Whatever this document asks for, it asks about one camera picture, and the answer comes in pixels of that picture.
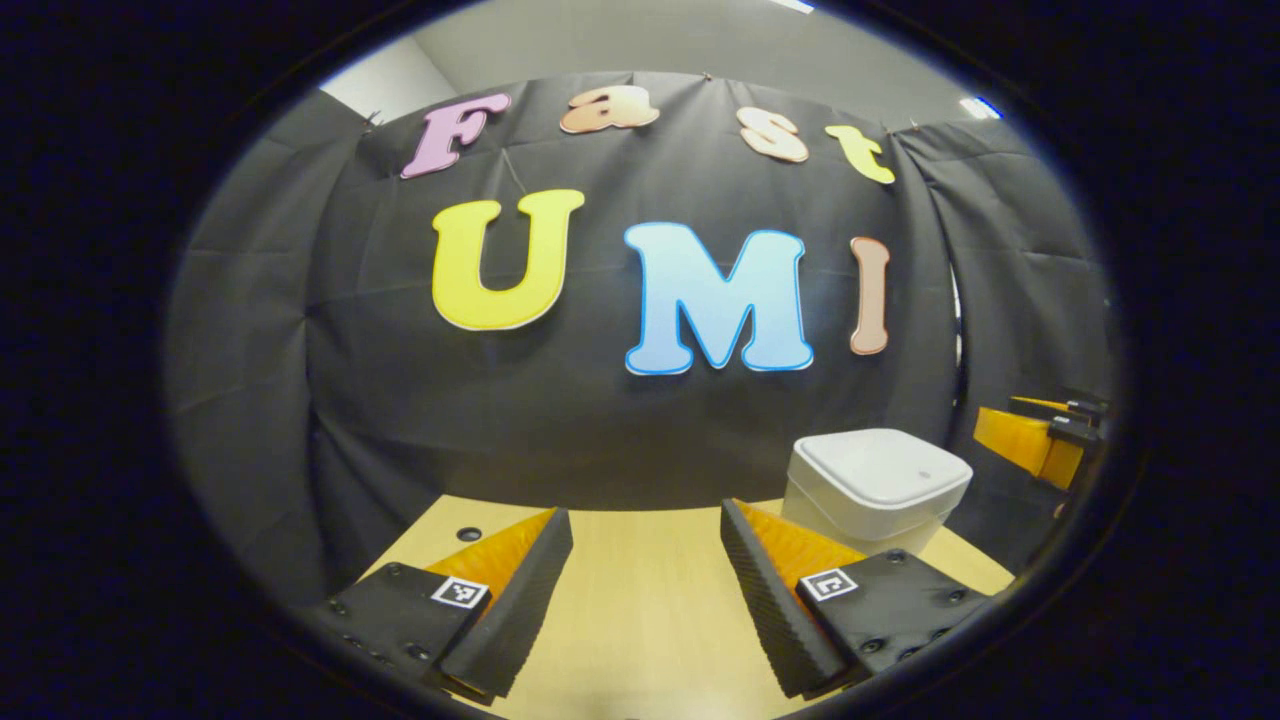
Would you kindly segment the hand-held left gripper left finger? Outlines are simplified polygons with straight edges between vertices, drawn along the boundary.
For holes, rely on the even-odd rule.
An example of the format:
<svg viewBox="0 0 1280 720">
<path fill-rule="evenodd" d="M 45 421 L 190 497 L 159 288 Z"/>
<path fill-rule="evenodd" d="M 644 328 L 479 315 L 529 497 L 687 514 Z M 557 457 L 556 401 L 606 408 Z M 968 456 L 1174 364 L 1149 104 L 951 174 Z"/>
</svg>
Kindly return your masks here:
<svg viewBox="0 0 1280 720">
<path fill-rule="evenodd" d="M 548 509 L 425 568 L 385 562 L 312 607 L 312 620 L 383 671 L 471 701 L 507 697 L 573 548 Z"/>
</svg>

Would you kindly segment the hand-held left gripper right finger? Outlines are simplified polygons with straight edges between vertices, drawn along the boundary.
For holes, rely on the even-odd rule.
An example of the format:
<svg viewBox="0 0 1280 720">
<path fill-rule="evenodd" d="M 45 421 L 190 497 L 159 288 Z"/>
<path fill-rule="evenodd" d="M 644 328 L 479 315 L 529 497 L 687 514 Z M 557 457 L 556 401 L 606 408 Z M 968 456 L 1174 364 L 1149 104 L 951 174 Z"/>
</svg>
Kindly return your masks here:
<svg viewBox="0 0 1280 720">
<path fill-rule="evenodd" d="M 722 501 L 719 537 L 787 697 L 886 673 L 992 600 L 906 550 L 867 555 L 739 498 Z"/>
</svg>

